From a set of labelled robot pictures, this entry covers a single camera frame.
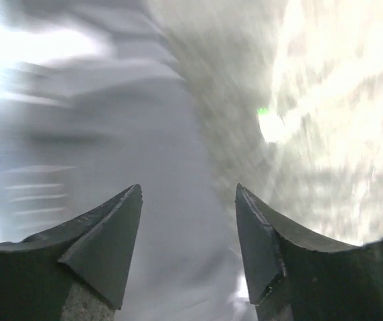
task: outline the black plastic part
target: black plastic part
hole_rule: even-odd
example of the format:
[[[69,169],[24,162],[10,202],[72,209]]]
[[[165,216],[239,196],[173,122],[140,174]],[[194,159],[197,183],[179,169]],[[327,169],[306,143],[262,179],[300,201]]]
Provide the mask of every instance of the black plastic part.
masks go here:
[[[236,216],[259,321],[383,320],[383,239],[361,247],[330,239],[271,209],[241,185]],[[280,258],[281,276],[273,253]],[[257,303],[255,293],[261,294]]]
[[[0,243],[0,320],[59,320],[74,282],[119,309],[141,206],[141,187],[133,185],[21,243]]]

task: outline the gray fabric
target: gray fabric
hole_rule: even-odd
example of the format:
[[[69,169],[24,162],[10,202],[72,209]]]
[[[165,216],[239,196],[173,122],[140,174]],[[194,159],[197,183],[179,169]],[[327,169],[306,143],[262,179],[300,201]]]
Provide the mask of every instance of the gray fabric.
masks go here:
[[[233,229],[212,186],[197,104],[171,68],[172,57],[145,56],[163,43],[153,30],[152,37],[141,34],[134,41],[133,28],[127,37],[116,30],[112,38],[115,47],[139,43],[143,57],[138,62],[136,52],[122,50],[85,67],[66,66],[58,87],[68,90],[68,99],[60,99],[68,103],[67,110],[11,105],[21,107],[21,117],[0,122],[0,153],[10,148],[10,160],[16,161],[13,165],[5,158],[2,169],[17,163],[73,167],[67,176],[75,215],[132,184],[142,186],[141,224],[118,320],[239,320],[232,295],[240,260],[233,251]],[[49,90],[58,81],[46,78],[41,88]]]
[[[60,321],[113,321],[114,309],[109,308],[88,288],[74,283],[66,299]]]

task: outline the green light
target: green light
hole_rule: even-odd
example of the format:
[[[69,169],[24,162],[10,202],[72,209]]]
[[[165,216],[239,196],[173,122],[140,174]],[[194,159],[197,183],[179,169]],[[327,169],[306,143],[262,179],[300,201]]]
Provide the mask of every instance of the green light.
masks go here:
[[[257,110],[257,114],[259,115],[267,115],[269,113],[269,110],[267,108],[259,108]]]

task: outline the textured wall surface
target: textured wall surface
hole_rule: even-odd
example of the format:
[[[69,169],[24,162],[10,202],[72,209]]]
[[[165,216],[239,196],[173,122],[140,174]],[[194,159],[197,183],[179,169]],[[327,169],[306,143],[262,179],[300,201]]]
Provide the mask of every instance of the textured wall surface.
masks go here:
[[[325,235],[382,236],[383,0],[149,2],[200,98],[228,212],[243,183]],[[266,107],[286,139],[257,134]]]

